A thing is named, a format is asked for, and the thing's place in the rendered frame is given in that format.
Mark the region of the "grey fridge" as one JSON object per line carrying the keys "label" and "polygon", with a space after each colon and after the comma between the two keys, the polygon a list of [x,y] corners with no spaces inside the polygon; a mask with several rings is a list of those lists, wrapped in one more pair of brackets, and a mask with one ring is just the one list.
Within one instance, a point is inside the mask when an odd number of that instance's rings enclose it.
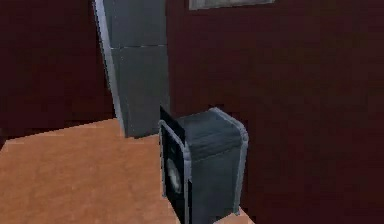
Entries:
{"label": "grey fridge", "polygon": [[158,132],[168,108],[165,0],[93,0],[108,87],[125,137]]}

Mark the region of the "grey framed wall picture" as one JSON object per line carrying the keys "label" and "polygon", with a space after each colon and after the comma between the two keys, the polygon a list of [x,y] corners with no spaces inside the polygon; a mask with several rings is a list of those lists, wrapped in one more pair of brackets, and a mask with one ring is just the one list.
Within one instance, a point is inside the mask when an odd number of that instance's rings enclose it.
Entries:
{"label": "grey framed wall picture", "polygon": [[276,0],[189,0],[190,10],[272,4]]}

